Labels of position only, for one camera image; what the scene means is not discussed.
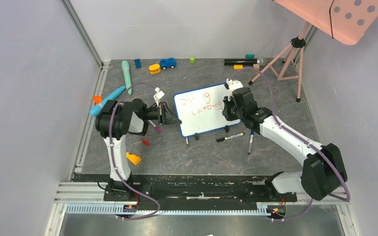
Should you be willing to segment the red marker cap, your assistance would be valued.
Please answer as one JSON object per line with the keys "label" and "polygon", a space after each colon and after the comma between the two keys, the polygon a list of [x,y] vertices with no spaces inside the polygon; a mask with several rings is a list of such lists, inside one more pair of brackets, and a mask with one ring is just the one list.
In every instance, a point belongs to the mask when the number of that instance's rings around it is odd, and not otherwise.
{"label": "red marker cap", "polygon": [[145,140],[145,139],[142,139],[142,142],[143,142],[145,145],[147,145],[147,146],[150,145],[150,143],[149,143],[147,140]]}

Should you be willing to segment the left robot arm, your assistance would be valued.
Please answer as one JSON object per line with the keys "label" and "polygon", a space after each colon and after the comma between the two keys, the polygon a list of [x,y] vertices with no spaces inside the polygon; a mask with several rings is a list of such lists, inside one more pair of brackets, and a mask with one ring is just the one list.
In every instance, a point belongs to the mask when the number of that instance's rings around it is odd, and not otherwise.
{"label": "left robot arm", "polygon": [[106,201],[130,200],[135,196],[126,156],[127,135],[144,136],[151,121],[160,125],[182,124],[166,102],[147,106],[141,99],[120,103],[109,100],[96,116],[95,128],[108,149],[110,174],[105,188]]}

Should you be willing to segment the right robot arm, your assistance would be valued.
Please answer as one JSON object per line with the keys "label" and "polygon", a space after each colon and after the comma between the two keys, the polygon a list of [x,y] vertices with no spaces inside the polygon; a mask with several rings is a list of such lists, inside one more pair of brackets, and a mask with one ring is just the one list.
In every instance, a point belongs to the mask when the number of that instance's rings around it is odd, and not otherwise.
{"label": "right robot arm", "polygon": [[300,134],[283,123],[278,116],[265,107],[258,107],[249,88],[226,86],[229,94],[224,97],[223,116],[227,121],[240,120],[253,132],[270,139],[291,154],[302,166],[294,173],[274,174],[265,186],[265,196],[276,201],[285,193],[305,192],[320,201],[343,187],[350,200],[347,188],[347,173],[339,148],[329,143],[322,145]]}

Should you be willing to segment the blue framed whiteboard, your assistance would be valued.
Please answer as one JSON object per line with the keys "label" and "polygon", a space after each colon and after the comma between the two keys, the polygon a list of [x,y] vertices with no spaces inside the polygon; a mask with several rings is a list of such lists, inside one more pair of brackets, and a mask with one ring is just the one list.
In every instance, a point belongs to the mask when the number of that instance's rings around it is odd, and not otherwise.
{"label": "blue framed whiteboard", "polygon": [[190,137],[239,124],[239,119],[227,121],[222,114],[223,99],[227,95],[223,83],[175,94],[176,114],[182,121],[181,135]]}

